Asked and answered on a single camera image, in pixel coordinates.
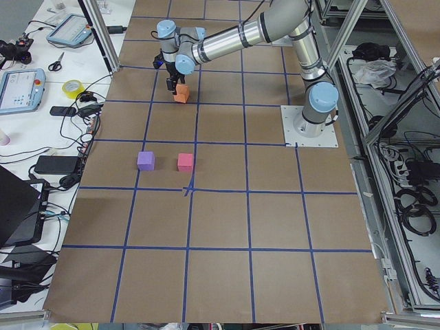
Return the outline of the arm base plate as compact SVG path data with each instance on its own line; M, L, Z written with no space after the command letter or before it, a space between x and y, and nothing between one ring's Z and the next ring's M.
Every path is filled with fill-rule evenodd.
M328 115L324 123L312 124L303 118L303 106L281 105L285 146L305 148L338 148L338 140Z

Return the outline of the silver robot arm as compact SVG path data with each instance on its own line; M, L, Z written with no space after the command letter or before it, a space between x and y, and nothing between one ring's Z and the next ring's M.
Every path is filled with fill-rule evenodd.
M249 16L211 35L203 27L179 27L173 20L161 20L151 32L161 46L153 66L166 67L167 89L175 101L185 103L189 97L185 77L197 66L255 45L289 41L305 86L305 104L294 116L293 128L306 138L316 138L338 119L339 92L320 55L312 12L311 1L272 1L256 18Z

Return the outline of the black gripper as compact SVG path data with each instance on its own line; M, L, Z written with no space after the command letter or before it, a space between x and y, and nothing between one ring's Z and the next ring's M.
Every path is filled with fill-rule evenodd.
M177 71L175 61L172 59L171 53L166 53L162 49L159 54L153 59L153 67L159 69L162 65L165 65L168 72L168 78L166 79L166 86L170 92L176 92L176 85L178 83L185 84L185 75Z

